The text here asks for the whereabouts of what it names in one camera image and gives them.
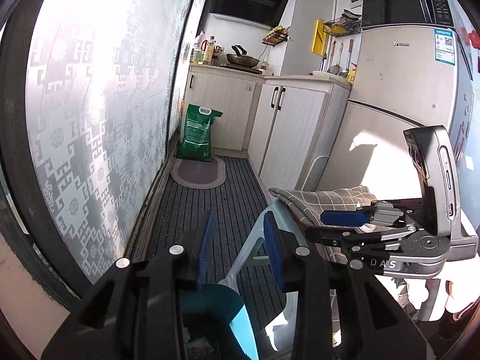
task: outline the yellow cutting board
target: yellow cutting board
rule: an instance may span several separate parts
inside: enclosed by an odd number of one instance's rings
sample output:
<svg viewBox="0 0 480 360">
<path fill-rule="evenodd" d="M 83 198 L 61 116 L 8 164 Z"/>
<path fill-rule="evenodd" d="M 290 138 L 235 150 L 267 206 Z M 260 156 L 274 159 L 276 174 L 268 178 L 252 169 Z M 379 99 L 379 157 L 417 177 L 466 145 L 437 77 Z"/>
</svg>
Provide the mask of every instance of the yellow cutting board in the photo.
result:
<svg viewBox="0 0 480 360">
<path fill-rule="evenodd" d="M 311 52 L 323 55 L 327 50 L 328 35 L 323 32 L 323 20 L 317 20 L 315 24 L 315 32 L 313 33 L 313 41 L 311 44 Z"/>
</svg>

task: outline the microwave oven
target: microwave oven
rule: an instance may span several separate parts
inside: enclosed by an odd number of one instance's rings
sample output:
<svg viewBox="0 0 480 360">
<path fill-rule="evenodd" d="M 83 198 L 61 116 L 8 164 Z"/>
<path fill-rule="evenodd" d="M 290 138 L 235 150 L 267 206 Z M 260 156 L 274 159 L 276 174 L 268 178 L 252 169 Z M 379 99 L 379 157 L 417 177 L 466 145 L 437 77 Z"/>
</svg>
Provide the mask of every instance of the microwave oven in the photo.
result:
<svg viewBox="0 0 480 360">
<path fill-rule="evenodd" d="M 454 28 L 448 0 L 363 0 L 363 30 L 399 24 Z"/>
</svg>

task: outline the oval mat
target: oval mat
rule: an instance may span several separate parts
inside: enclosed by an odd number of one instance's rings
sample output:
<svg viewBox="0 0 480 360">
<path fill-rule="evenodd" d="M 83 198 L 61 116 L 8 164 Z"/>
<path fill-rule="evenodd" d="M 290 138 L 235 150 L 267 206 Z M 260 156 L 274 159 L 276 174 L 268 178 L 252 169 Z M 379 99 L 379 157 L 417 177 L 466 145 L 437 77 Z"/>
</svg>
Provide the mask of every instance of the oval mat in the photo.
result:
<svg viewBox="0 0 480 360">
<path fill-rule="evenodd" d="M 215 155 L 212 155 L 211 162 L 177 158 L 170 174 L 184 187 L 208 190 L 225 182 L 225 162 Z"/>
</svg>

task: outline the wire basket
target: wire basket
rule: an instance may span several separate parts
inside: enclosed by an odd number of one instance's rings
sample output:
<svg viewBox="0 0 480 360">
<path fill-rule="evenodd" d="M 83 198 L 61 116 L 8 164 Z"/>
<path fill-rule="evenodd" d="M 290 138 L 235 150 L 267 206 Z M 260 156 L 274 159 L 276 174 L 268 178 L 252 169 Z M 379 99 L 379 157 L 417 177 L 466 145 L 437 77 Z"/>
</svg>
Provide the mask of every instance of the wire basket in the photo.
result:
<svg viewBox="0 0 480 360">
<path fill-rule="evenodd" d="M 327 21 L 327 23 L 323 24 L 323 32 L 335 38 L 339 36 L 359 34 L 360 19 L 350 19 L 342 16 L 339 19 Z"/>
<path fill-rule="evenodd" d="M 275 47 L 277 44 L 286 42 L 289 38 L 290 27 L 283 30 L 276 30 L 263 38 L 263 44 Z"/>
</svg>

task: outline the screw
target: screw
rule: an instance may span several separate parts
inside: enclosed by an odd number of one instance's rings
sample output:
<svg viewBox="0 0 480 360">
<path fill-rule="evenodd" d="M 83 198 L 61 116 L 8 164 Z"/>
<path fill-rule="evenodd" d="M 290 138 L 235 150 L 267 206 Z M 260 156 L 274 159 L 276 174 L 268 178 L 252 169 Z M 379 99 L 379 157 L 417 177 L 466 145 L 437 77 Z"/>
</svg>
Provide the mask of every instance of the screw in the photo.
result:
<svg viewBox="0 0 480 360">
<path fill-rule="evenodd" d="M 170 254 L 182 254 L 184 250 L 182 245 L 173 245 L 170 247 L 169 252 Z"/>
<path fill-rule="evenodd" d="M 130 260 L 126 257 L 122 257 L 121 259 L 117 259 L 115 265 L 117 266 L 117 268 L 126 268 L 130 265 Z"/>
<path fill-rule="evenodd" d="M 361 262 L 359 259 L 353 259 L 350 261 L 350 267 L 353 269 L 362 269 L 363 268 L 363 262 Z"/>
<path fill-rule="evenodd" d="M 306 246 L 299 246 L 297 247 L 297 249 L 295 249 L 295 253 L 298 255 L 298 256 L 308 256 L 310 254 L 310 249 L 308 249 L 308 247 Z"/>
</svg>

